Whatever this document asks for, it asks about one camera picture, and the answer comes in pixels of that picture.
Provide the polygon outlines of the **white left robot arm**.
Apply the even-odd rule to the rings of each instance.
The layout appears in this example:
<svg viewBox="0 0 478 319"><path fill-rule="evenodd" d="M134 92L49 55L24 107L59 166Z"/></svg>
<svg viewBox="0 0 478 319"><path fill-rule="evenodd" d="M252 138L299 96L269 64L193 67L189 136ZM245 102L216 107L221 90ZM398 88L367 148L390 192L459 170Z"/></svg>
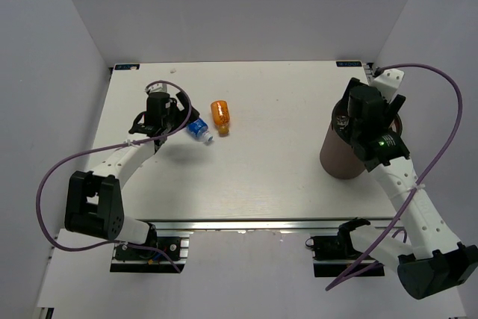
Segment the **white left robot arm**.
<svg viewBox="0 0 478 319"><path fill-rule="evenodd" d="M141 258L156 254L158 240L153 225L125 215L122 188L167 138L183 129L195 115L197 111L185 92L171 96L165 90L149 90L146 110L134 118L122 146L94 168L71 175L65 228L110 242L132 244Z"/></svg>

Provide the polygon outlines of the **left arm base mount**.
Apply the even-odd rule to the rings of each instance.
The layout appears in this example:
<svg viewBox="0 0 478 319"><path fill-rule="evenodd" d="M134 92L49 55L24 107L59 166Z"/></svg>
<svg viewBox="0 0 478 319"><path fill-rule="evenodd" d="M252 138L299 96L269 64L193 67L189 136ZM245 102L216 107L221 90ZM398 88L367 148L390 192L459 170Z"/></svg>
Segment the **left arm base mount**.
<svg viewBox="0 0 478 319"><path fill-rule="evenodd" d="M183 271L189 250L186 232L157 230L145 244L116 244L112 273L174 273Z"/></svg>

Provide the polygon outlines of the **clear bottle with blue label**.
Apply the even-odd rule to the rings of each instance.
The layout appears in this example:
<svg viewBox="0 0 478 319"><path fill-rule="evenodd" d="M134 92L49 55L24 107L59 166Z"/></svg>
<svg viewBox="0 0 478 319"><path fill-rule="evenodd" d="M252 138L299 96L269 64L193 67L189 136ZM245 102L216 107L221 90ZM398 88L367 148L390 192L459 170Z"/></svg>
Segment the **clear bottle with blue label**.
<svg viewBox="0 0 478 319"><path fill-rule="evenodd" d="M199 142L211 143L214 139L209 131L208 125L200 117L189 123L186 129L189 135Z"/></svg>

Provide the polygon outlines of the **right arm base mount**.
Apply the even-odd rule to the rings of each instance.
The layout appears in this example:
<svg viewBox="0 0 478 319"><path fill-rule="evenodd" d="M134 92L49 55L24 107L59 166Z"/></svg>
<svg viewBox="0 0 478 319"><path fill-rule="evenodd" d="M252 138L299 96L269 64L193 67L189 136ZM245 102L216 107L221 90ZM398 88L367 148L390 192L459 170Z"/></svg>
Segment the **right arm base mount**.
<svg viewBox="0 0 478 319"><path fill-rule="evenodd" d="M360 255L352 248L350 232L370 221L354 218L339 226L336 235L315 235L305 241L305 247L313 253L315 278L335 278L346 270Z"/></svg>

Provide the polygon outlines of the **orange bottle with patterned label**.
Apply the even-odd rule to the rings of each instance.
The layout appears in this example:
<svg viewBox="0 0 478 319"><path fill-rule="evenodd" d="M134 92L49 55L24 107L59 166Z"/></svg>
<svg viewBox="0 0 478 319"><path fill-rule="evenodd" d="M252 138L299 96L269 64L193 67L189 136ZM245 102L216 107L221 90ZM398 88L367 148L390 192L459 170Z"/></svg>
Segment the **orange bottle with patterned label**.
<svg viewBox="0 0 478 319"><path fill-rule="evenodd" d="M230 114L229 107L226 101L217 100L211 103L211 114L214 125L221 136L229 134Z"/></svg>

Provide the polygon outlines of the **large clear plastic bottle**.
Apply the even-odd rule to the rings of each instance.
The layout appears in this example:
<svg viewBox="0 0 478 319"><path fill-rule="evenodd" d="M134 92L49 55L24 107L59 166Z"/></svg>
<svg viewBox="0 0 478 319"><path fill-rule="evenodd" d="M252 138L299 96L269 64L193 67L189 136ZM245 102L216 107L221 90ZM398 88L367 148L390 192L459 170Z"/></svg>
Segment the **large clear plastic bottle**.
<svg viewBox="0 0 478 319"><path fill-rule="evenodd" d="M348 126L348 123L349 123L348 116L339 115L339 116L336 116L335 119L336 119L336 125L338 128L343 129Z"/></svg>

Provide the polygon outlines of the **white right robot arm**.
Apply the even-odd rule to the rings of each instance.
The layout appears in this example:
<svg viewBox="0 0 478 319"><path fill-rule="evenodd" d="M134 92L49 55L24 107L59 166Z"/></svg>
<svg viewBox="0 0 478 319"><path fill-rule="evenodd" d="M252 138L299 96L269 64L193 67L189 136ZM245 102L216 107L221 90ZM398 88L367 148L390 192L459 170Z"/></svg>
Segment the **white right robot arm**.
<svg viewBox="0 0 478 319"><path fill-rule="evenodd" d="M337 108L347 112L342 138L384 190L409 242L354 219L339 227L337 248L346 258L366 253L389 267L406 292L421 300L466 282L477 268L477 246L464 245L447 226L419 183L402 138L391 129L404 102L401 95L388 101L377 88L353 79Z"/></svg>

